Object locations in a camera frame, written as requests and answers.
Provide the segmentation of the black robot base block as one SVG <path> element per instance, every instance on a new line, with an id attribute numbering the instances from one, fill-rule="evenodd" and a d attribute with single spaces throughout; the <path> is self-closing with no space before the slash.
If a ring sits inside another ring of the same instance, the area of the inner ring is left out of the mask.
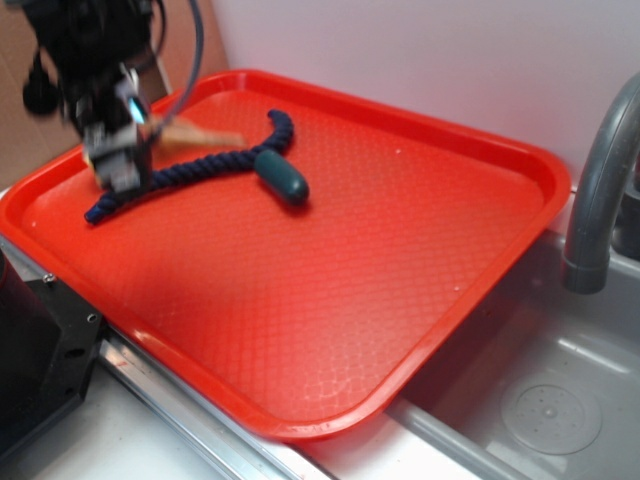
<path id="1" fill-rule="evenodd" d="M 85 399 L 103 315 L 61 280 L 23 280 L 1 256 L 1 459 Z"/>

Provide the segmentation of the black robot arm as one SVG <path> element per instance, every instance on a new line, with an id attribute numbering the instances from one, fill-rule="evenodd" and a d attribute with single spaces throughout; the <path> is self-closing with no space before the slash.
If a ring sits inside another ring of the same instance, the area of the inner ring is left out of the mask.
<path id="1" fill-rule="evenodd" d="M 128 196 L 151 182 L 139 73 L 151 58 L 149 1 L 20 1 L 37 50 L 23 87 L 36 116 L 59 113 L 82 141 L 98 186 Z"/>

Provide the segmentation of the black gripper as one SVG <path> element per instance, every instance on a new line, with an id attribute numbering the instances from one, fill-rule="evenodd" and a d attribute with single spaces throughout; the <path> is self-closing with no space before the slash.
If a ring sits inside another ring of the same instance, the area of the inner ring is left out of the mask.
<path id="1" fill-rule="evenodd" d="M 136 195 L 151 182 L 145 124 L 149 104 L 137 72 L 125 64 L 62 85 L 64 118 L 82 141 L 82 155 L 97 185 L 115 195 Z"/>

